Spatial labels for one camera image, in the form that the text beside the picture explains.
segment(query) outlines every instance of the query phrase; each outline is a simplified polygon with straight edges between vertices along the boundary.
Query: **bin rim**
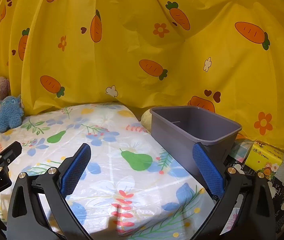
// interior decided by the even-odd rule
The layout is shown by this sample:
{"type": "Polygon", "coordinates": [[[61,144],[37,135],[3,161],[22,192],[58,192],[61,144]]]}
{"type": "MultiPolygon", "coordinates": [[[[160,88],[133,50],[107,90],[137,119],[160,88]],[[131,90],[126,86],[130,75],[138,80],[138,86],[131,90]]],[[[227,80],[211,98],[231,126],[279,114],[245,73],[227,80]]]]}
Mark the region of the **bin rim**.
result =
{"type": "Polygon", "coordinates": [[[179,131],[181,134],[186,136],[188,139],[194,141],[195,143],[200,141],[203,145],[215,145],[215,144],[218,144],[219,142],[224,141],[225,139],[229,138],[230,136],[232,136],[235,133],[238,133],[240,130],[242,130],[242,126],[238,122],[235,122],[235,121],[233,121],[231,119],[228,119],[228,118],[226,118],[226,117],[224,117],[222,115],[213,113],[211,111],[208,111],[208,110],[206,110],[204,108],[201,108],[201,107],[198,107],[198,106],[155,106],[155,107],[152,107],[150,109],[150,112],[151,112],[152,115],[155,115],[157,118],[161,119],[162,121],[166,121],[166,123],[169,126],[171,126],[173,129],[179,131]],[[216,139],[216,140],[203,140],[203,139],[200,139],[200,138],[197,138],[195,136],[190,135],[189,133],[187,133],[186,131],[184,131],[183,129],[178,127],[177,125],[173,124],[169,120],[167,120],[164,117],[160,116],[158,113],[154,112],[154,110],[157,110],[157,109],[160,110],[160,109],[167,109],[167,108],[197,108],[197,109],[200,109],[201,111],[206,111],[206,112],[209,112],[210,114],[213,114],[213,115],[216,115],[216,116],[218,116],[220,118],[223,118],[224,120],[226,120],[228,122],[232,122],[233,124],[239,126],[239,128],[236,129],[234,132],[228,133],[228,134],[224,135],[223,137],[220,137],[219,139],[216,139]]]}

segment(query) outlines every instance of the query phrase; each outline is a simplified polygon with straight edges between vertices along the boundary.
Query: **blue textured pad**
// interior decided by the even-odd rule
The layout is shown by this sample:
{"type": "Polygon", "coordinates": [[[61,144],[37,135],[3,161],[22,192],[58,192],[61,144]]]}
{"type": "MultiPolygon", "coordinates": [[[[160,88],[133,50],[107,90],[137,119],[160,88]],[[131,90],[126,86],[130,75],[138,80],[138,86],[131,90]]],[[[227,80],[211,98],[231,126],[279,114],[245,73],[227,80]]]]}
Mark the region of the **blue textured pad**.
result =
{"type": "Polygon", "coordinates": [[[61,195],[71,195],[91,158],[91,148],[85,145],[61,178],[61,195]]]}
{"type": "Polygon", "coordinates": [[[193,146],[193,159],[212,194],[221,199],[224,194],[223,177],[198,143],[193,146]]]}

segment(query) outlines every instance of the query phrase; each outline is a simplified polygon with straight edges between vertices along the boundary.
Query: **yellow tissue package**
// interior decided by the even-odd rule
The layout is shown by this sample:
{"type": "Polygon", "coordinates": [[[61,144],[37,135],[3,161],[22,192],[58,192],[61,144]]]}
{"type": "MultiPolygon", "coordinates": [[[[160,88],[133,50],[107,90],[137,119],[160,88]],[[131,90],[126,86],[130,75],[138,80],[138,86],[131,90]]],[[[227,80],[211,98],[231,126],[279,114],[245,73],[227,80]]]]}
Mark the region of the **yellow tissue package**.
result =
{"type": "Polygon", "coordinates": [[[245,165],[263,172],[271,180],[283,161],[283,153],[271,145],[255,141],[245,161],[245,165]]]}

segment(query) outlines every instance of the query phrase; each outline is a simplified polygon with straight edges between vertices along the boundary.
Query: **blue gripper pad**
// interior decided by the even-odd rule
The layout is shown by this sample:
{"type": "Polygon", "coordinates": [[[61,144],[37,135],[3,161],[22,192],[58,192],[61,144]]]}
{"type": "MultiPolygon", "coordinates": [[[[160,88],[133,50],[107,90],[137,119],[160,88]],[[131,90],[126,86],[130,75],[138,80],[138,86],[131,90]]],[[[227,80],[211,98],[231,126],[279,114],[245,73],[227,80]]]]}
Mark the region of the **blue gripper pad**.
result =
{"type": "Polygon", "coordinates": [[[65,168],[65,171],[64,174],[61,172],[60,192],[64,198],[73,193],[90,159],[91,148],[88,144],[83,143],[73,157],[66,158],[62,162],[60,167],[62,170],[65,168]]]}
{"type": "Polygon", "coordinates": [[[199,143],[193,146],[193,159],[212,194],[221,199],[224,194],[223,177],[199,143]]]}

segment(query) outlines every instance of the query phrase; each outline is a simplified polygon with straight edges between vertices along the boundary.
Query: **carrot leaf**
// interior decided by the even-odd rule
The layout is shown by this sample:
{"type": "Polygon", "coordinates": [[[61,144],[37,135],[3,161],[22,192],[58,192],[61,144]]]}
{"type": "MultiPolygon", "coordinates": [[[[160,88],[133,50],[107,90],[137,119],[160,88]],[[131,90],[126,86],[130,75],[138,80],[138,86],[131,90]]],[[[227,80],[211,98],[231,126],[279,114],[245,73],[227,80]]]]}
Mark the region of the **carrot leaf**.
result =
{"type": "Polygon", "coordinates": [[[27,28],[26,30],[23,30],[22,31],[22,36],[29,35],[29,32],[30,32],[30,28],[27,28]]]}
{"type": "Polygon", "coordinates": [[[167,70],[163,69],[162,74],[158,77],[160,80],[163,80],[165,77],[167,77],[167,70]]]}
{"type": "Polygon", "coordinates": [[[101,15],[100,15],[100,12],[98,10],[96,10],[96,15],[100,18],[100,21],[101,21],[101,15]]]}
{"type": "Polygon", "coordinates": [[[172,8],[178,8],[179,5],[177,4],[177,2],[173,2],[172,3],[170,1],[168,1],[167,4],[165,5],[165,7],[170,10],[172,8]]]}
{"type": "Polygon", "coordinates": [[[58,97],[58,98],[60,98],[61,96],[64,96],[64,90],[65,90],[64,87],[61,87],[61,88],[60,88],[60,91],[57,93],[57,97],[58,97]]]}
{"type": "Polygon", "coordinates": [[[265,35],[265,38],[264,38],[264,42],[262,43],[262,46],[263,46],[263,49],[268,50],[269,45],[271,45],[271,43],[269,42],[269,37],[266,32],[264,32],[264,35],[265,35]]]}

